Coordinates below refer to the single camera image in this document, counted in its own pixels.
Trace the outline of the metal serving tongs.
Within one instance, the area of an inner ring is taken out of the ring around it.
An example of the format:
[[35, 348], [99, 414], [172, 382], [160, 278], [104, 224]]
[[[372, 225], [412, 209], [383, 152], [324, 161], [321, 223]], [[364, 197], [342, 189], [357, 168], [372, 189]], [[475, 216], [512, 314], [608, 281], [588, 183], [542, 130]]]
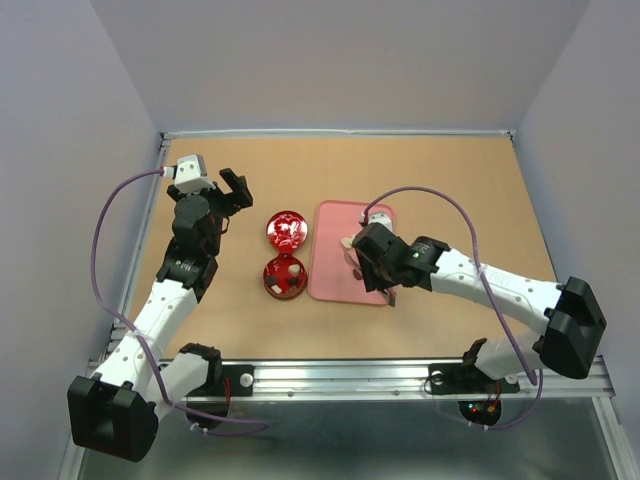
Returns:
[[[351, 266], [354, 278], [363, 282], [364, 277], [355, 250], [352, 248], [347, 249], [344, 253], [344, 258]], [[393, 288], [377, 290], [376, 293], [384, 300], [387, 306], [394, 307], [396, 305], [396, 292]]]

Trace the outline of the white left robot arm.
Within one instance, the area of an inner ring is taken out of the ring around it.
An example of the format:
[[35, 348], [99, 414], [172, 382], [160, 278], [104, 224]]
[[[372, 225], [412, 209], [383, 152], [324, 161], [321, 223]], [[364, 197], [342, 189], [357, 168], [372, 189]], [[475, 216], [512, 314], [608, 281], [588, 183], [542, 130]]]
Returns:
[[161, 420], [184, 409], [185, 396], [210, 394], [222, 384], [220, 353], [213, 347], [189, 344], [168, 366], [160, 360], [217, 272], [226, 222], [253, 204], [245, 177], [230, 168], [219, 172], [227, 193], [196, 160], [148, 174], [172, 181], [173, 236], [163, 263], [135, 320], [97, 300], [127, 331], [108, 359], [91, 376], [76, 377], [67, 391], [74, 444], [133, 462], [146, 456]]

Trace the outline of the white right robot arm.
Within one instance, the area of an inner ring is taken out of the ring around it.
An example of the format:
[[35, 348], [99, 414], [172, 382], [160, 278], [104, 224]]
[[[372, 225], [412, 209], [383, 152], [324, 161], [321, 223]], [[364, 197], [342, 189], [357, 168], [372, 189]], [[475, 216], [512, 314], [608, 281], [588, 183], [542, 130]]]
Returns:
[[456, 375], [466, 387], [482, 390], [510, 375], [544, 368], [569, 379], [588, 377], [607, 326], [588, 282], [522, 277], [479, 264], [430, 237], [407, 244], [379, 223], [361, 230], [352, 247], [367, 291], [405, 287], [453, 295], [526, 326], [522, 334], [507, 331], [502, 340], [472, 344]]

